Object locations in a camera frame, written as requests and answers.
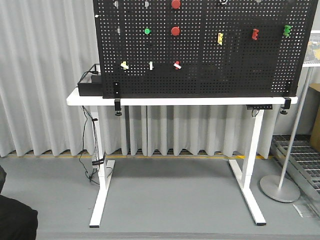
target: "white metal leg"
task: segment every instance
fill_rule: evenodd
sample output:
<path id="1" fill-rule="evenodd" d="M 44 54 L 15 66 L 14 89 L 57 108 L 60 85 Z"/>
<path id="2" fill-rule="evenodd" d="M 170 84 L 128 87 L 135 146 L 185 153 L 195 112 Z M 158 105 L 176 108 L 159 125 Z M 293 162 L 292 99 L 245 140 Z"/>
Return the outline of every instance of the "white metal leg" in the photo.
<path id="1" fill-rule="evenodd" d="M 250 190 L 250 181 L 255 165 L 263 116 L 264 110 L 260 110 L 257 116 L 255 117 L 252 136 L 250 142 L 247 145 L 247 149 L 245 152 L 246 157 L 243 160 L 242 171 L 235 159 L 229 160 L 234 176 L 250 209 L 255 224 L 259 226 L 266 225 L 266 220 L 262 215 L 262 212 L 255 200 L 255 197 L 253 196 Z"/>
<path id="2" fill-rule="evenodd" d="M 99 115 L 98 115 L 98 107 L 97 106 L 91 106 L 91 115 L 94 119 L 98 119 L 94 122 L 95 129 L 96 129 L 96 137 L 97 137 L 97 147 L 99 151 L 99 156 L 96 156 L 96 160 L 100 160 L 104 157 L 105 151 L 102 147 L 102 139 L 101 139 L 101 132 L 100 132 L 100 124 L 99 124 Z M 104 212 L 105 203 L 108 195 L 108 190 L 110 186 L 110 181 L 113 173 L 113 169 L 115 166 L 114 160 L 108 160 L 103 162 L 98 167 L 98 176 L 99 176 L 99 184 L 100 189 L 98 192 L 98 196 L 96 197 L 91 221 L 89 224 L 90 228 L 99 228 L 100 222 L 102 218 L 102 214 Z"/>

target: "pole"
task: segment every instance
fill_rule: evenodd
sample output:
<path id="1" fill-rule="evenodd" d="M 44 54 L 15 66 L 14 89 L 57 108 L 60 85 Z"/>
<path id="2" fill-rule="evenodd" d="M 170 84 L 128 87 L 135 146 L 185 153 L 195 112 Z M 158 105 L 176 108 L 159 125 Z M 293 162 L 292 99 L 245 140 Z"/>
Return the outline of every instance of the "pole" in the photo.
<path id="1" fill-rule="evenodd" d="M 304 107 L 306 95 L 307 95 L 307 92 L 308 92 L 309 82 L 310 82 L 310 79 L 311 79 L 313 71 L 314 71 L 314 67 L 309 67 L 308 68 L 308 73 L 306 75 L 306 79 L 305 79 L 305 82 L 304 82 L 304 85 L 303 85 L 303 90 L 302 90 L 302 94 L 301 94 L 301 98 L 300 98 L 300 102 L 299 102 L 298 112 L 296 114 L 295 122 L 294 122 L 294 125 L 293 125 L 293 129 L 292 129 L 292 133 L 291 133 L 291 137 L 290 137 L 290 141 L 289 141 L 288 150 L 286 152 L 285 161 L 284 161 L 282 172 L 281 172 L 281 177 L 280 177 L 279 186 L 278 186 L 279 190 L 282 188 L 282 185 L 284 183 L 284 178 L 285 178 L 285 174 L 286 174 L 286 171 L 287 171 L 289 157 L 290 157 L 292 146 L 294 144 L 294 140 L 295 140 L 295 137 L 296 137 L 296 132 L 297 132 L 298 124 L 299 124 L 299 121 L 300 121 L 302 108 Z"/>

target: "black pegboard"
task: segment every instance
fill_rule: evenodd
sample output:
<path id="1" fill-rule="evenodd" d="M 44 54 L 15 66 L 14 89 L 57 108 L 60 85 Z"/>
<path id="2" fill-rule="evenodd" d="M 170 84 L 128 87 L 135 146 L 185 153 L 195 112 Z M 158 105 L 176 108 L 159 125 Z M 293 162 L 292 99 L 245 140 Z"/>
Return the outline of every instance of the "black pegboard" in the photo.
<path id="1" fill-rule="evenodd" d="M 114 81 L 122 98 L 296 95 L 318 0 L 181 0 L 179 9 L 171 2 L 93 0 L 104 98 L 114 98 Z"/>

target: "white curtain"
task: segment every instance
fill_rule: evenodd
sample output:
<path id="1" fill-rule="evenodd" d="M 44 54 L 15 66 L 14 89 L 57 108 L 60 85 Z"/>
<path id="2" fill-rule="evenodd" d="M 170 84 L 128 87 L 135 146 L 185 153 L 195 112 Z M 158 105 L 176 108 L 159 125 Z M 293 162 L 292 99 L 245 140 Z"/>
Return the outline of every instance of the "white curtain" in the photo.
<path id="1" fill-rule="evenodd" d="M 92 0 L 0 0 L 0 32 L 0 156 L 13 150 L 18 156 L 30 150 L 78 154 L 85 117 L 66 98 L 82 73 L 99 62 Z M 264 157 L 280 108 L 273 107 L 262 124 L 258 152 Z M 121 117 L 105 106 L 99 117 L 107 154 L 142 149 L 146 156 L 154 150 L 166 155 L 168 149 L 175 155 L 182 149 L 194 155 L 244 153 L 253 123 L 245 106 L 233 105 L 130 106 Z M 92 153 L 90 124 L 85 136 Z"/>

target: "green button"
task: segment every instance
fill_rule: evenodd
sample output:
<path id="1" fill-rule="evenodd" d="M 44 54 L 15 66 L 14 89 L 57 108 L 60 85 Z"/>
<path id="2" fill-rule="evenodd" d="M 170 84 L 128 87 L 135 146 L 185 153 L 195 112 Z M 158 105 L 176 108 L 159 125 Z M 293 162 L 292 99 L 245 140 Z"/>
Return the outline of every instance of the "green button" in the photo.
<path id="1" fill-rule="evenodd" d="M 149 28 L 146 28 L 146 29 L 144 30 L 144 33 L 148 35 L 148 34 L 151 33 L 151 30 L 150 30 Z"/>

